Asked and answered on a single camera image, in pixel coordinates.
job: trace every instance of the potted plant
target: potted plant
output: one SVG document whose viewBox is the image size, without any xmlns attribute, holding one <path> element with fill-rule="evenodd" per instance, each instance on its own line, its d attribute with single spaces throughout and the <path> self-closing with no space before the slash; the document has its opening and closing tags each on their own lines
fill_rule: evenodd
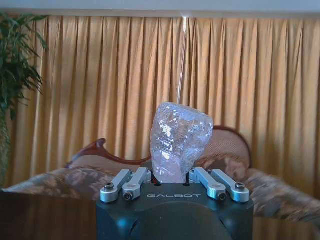
<svg viewBox="0 0 320 240">
<path fill-rule="evenodd" d="M 16 104 L 24 101 L 24 90 L 40 91 L 43 79 L 30 59 L 39 57 L 30 45 L 31 34 L 47 48 L 37 30 L 30 24 L 46 16 L 24 14 L 10 17 L 0 12 L 0 187 L 4 184 L 10 159 L 10 136 L 6 122 L 7 112 L 11 119 L 16 115 Z"/>
</svg>

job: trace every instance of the curtain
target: curtain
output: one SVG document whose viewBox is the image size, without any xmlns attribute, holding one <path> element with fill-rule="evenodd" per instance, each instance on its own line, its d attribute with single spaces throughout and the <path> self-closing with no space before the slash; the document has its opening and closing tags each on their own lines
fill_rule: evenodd
<svg viewBox="0 0 320 240">
<path fill-rule="evenodd" d="M 320 198 L 319 19 L 189 18 L 186 38 L 182 18 L 50 16 L 34 27 L 49 46 L 34 42 L 43 94 L 17 107 L 8 186 L 98 138 L 116 156 L 148 156 L 155 110 L 176 102 L 183 66 L 182 104 L 243 134 L 252 167 Z M 263 229 L 256 239 L 304 232 Z"/>
<path fill-rule="evenodd" d="M 254 168 L 320 198 L 320 20 L 190 19 L 182 103 L 237 129 Z"/>
<path fill-rule="evenodd" d="M 183 20 L 50 16 L 34 27 L 48 43 L 33 42 L 43 94 L 18 105 L 7 185 L 63 168 L 98 138 L 116 156 L 147 157 L 157 106 L 177 99 Z"/>
</svg>

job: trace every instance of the clear plastic bottle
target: clear plastic bottle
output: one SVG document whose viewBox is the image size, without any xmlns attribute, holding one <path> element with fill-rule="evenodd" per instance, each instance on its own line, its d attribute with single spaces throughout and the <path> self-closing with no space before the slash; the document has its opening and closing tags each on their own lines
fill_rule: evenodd
<svg viewBox="0 0 320 240">
<path fill-rule="evenodd" d="M 159 105 L 151 129 L 153 174 L 161 183 L 185 183 L 186 174 L 211 140 L 211 117 L 172 102 Z"/>
</svg>

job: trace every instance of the patterned sofa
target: patterned sofa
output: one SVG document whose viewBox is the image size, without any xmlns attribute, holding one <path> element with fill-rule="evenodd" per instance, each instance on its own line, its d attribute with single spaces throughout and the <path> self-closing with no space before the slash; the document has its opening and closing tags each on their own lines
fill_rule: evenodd
<svg viewBox="0 0 320 240">
<path fill-rule="evenodd" d="M 100 189 L 121 169 L 135 171 L 150 161 L 150 157 L 118 158 L 106 151 L 105 142 L 101 138 L 83 148 L 65 168 L 35 176 L 4 191 L 97 200 Z M 254 201 L 255 216 L 312 222 L 320 229 L 320 201 L 275 176 L 251 168 L 248 144 L 234 130 L 216 126 L 211 142 L 195 165 L 206 170 L 222 169 L 237 182 L 245 183 Z"/>
</svg>

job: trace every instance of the wall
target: wall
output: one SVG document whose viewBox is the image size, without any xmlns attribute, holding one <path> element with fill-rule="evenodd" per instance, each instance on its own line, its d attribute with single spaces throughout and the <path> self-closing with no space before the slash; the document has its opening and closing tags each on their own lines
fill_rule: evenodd
<svg viewBox="0 0 320 240">
<path fill-rule="evenodd" d="M 54 15 L 212 17 L 320 16 L 319 0 L 1 0 L 0 9 Z"/>
</svg>

